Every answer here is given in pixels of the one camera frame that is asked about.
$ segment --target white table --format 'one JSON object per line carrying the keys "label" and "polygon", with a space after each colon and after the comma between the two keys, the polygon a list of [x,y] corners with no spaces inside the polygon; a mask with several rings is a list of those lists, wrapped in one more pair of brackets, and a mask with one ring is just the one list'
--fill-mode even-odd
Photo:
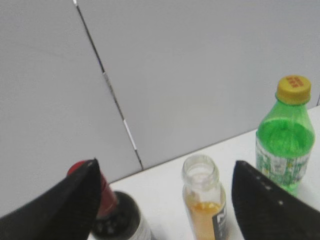
{"label": "white table", "polygon": [[[306,175],[298,188],[297,197],[320,210],[320,106],[308,111],[316,140]],[[230,240],[243,236],[238,227],[231,201],[232,176],[236,160],[246,160],[255,166],[256,130],[206,147],[194,153],[212,157],[219,168],[220,181],[225,187]],[[193,240],[182,199],[181,169],[190,154],[124,178],[111,184],[114,190],[129,193],[137,201],[157,240]]]}

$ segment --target red bottle cap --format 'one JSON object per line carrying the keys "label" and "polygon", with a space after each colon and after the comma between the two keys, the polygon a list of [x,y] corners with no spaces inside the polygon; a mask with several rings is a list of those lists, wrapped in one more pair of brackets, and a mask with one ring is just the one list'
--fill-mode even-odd
{"label": "red bottle cap", "polygon": [[[82,164],[84,164],[86,161],[79,161],[76,164],[74,164],[67,172],[67,175],[72,174],[75,170],[77,170]],[[96,218],[102,218],[112,212],[118,203],[117,197],[115,193],[111,190],[109,184],[106,181],[105,176],[101,174],[101,200],[100,200],[100,207],[98,210],[98,213],[96,215]]]}

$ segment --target glass jar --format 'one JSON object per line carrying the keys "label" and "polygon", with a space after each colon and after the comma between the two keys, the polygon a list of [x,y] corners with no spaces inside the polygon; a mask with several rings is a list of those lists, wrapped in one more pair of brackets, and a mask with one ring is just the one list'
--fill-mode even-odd
{"label": "glass jar", "polygon": [[183,200],[197,240],[225,240],[226,192],[219,182],[219,170],[206,155],[188,157],[182,167]]}

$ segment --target bottle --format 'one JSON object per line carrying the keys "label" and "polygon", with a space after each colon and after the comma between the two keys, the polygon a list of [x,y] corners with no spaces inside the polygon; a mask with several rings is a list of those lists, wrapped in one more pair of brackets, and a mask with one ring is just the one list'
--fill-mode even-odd
{"label": "bottle", "polygon": [[[84,162],[73,165],[68,174]],[[154,240],[135,200],[127,193],[112,191],[102,174],[100,207],[91,233],[97,240]]]}
{"label": "bottle", "polygon": [[188,157],[182,167],[183,200],[196,240],[225,240],[226,193],[219,170],[206,155]]}
{"label": "bottle", "polygon": [[256,132],[256,168],[292,195],[297,194],[315,142],[306,108],[310,91],[307,78],[283,77],[277,101]]}

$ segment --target green plastic bottle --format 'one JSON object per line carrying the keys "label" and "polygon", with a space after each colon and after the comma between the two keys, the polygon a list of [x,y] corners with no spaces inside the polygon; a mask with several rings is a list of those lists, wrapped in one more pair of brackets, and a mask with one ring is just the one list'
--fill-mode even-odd
{"label": "green plastic bottle", "polygon": [[311,83],[290,75],[279,81],[272,110],[256,132],[256,168],[289,193],[306,173],[315,131],[308,116]]}

